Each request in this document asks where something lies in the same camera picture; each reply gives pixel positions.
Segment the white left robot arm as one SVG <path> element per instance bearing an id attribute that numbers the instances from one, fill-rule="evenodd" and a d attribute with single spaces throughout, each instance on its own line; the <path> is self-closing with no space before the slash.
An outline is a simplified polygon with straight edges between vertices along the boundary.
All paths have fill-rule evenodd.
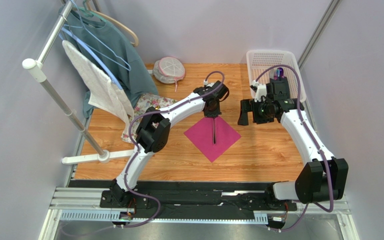
<path id="1" fill-rule="evenodd" d="M 216 118 L 221 114 L 220 102 L 229 95 L 229 88 L 221 81 L 196 88 L 179 102 L 157 110 L 154 107 L 138 116 L 140 123 L 133 139 L 134 149 L 123 171 L 110 186 L 112 203 L 124 207 L 130 201 L 133 188 L 150 158 L 167 144 L 171 128 L 185 118 L 199 112 Z"/>

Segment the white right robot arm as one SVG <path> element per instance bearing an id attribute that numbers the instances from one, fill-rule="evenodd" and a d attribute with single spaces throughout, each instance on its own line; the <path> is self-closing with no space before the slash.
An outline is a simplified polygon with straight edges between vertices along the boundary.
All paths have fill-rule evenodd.
<path id="1" fill-rule="evenodd" d="M 255 92 L 254 98 L 241 100 L 238 124 L 249 124 L 249 112 L 256 124 L 277 120 L 289 133 L 304 165 L 296 180 L 276 182 L 269 188 L 273 197 L 302 204 L 342 199 L 349 165 L 324 146 L 300 100 L 290 96 L 288 80 L 272 79 L 267 84 L 253 81 L 250 88 Z"/>

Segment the iridescent fork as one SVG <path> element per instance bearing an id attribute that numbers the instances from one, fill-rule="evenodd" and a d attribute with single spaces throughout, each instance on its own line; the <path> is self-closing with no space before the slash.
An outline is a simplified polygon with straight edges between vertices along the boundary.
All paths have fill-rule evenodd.
<path id="1" fill-rule="evenodd" d="M 212 144 L 215 145 L 217 143 L 217 136 L 216 136 L 216 118 L 212 118 Z"/>

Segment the magenta paper napkin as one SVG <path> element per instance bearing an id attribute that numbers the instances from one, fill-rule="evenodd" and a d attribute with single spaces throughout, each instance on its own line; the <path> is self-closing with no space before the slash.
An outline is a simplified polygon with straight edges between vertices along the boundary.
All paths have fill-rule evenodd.
<path id="1" fill-rule="evenodd" d="M 204 117 L 184 132 L 184 135 L 211 163 L 241 138 L 234 128 L 218 116 L 215 119 L 216 144 L 213 144 L 212 119 Z"/>

